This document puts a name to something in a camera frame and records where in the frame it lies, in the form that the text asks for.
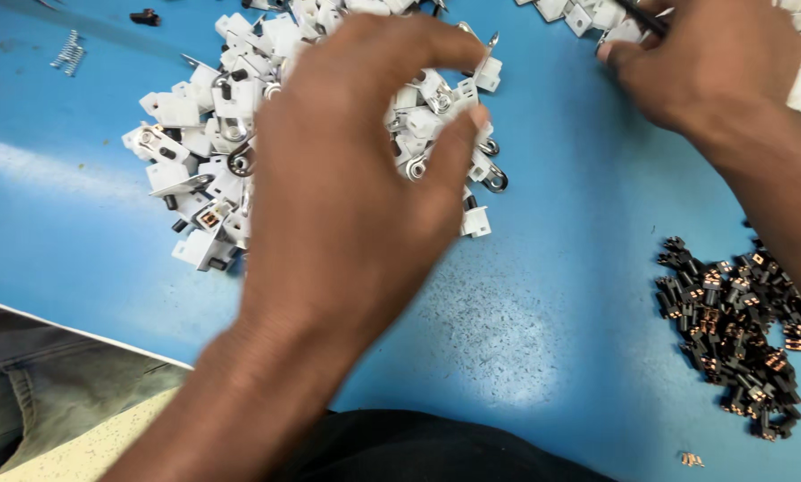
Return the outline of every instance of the forearm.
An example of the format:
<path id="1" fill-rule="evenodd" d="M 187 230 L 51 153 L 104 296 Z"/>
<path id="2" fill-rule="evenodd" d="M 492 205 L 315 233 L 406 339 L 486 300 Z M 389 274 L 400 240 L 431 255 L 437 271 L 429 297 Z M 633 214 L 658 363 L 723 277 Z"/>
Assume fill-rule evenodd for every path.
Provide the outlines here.
<path id="1" fill-rule="evenodd" d="M 323 413 L 363 347 L 320 327 L 240 321 L 105 482 L 260 480 Z M 306 326 L 307 329 L 288 327 Z"/>
<path id="2" fill-rule="evenodd" d="M 776 107 L 741 114 L 742 122 L 709 123 L 693 143 L 801 291 L 801 114 Z"/>

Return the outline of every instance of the jeans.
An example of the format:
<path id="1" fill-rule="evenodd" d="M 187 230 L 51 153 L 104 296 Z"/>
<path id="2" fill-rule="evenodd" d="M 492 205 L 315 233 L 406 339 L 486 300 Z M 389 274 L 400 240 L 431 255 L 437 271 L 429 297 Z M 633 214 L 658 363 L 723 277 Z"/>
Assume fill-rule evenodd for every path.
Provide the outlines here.
<path id="1" fill-rule="evenodd" d="M 183 382 L 188 370 L 0 310 L 0 473 Z"/>

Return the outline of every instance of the stain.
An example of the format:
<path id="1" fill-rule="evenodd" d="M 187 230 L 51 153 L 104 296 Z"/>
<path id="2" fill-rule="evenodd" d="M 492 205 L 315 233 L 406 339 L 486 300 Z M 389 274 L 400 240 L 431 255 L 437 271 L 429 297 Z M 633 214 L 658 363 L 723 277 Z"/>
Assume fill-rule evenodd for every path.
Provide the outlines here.
<path id="1" fill-rule="evenodd" d="M 13 38 L 8 38 L 0 42 L 0 50 L 3 53 L 8 53 L 9 51 L 12 51 L 16 46 L 17 46 L 17 41 Z"/>

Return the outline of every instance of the black pen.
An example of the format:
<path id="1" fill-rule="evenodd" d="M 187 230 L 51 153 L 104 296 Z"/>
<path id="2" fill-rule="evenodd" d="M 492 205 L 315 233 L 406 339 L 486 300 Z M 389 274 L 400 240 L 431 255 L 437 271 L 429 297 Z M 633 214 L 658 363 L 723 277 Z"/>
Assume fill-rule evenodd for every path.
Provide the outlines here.
<path id="1" fill-rule="evenodd" d="M 659 38 L 665 38 L 665 35 L 668 33 L 668 26 L 659 21 L 657 17 L 653 17 L 641 8 L 636 7 L 631 0 L 615 1 L 624 7 L 625 10 L 627 10 L 627 13 L 630 14 L 630 17 L 635 18 L 639 23 L 641 23 L 642 27 L 645 27 L 651 32 L 655 33 Z"/>

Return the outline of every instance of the blue table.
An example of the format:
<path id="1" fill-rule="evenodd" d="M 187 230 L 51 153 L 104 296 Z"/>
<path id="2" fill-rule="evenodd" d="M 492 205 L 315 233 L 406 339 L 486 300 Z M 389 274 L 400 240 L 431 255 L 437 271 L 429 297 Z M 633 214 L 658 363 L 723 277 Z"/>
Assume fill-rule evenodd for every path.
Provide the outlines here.
<path id="1" fill-rule="evenodd" d="M 120 137 L 146 118 L 142 95 L 188 78 L 179 53 L 215 62 L 216 18 L 259 12 L 66 1 L 57 13 L 0 0 L 0 303 L 191 363 L 234 316 L 240 276 L 169 256 L 175 218 Z M 656 313 L 665 236 L 704 259 L 749 249 L 731 192 L 635 111 L 592 39 L 531 5 L 477 4 L 456 2 L 445 20 L 502 33 L 502 85 L 485 103 L 511 183 L 476 190 L 494 233 L 458 241 L 332 408 L 491 424 L 623 480 L 801 480 L 801 425 L 777 444 L 748 436 Z M 161 27 L 129 22 L 147 7 Z M 48 65 L 70 28 L 87 38 L 76 78 Z M 707 467 L 682 466 L 681 451 Z"/>

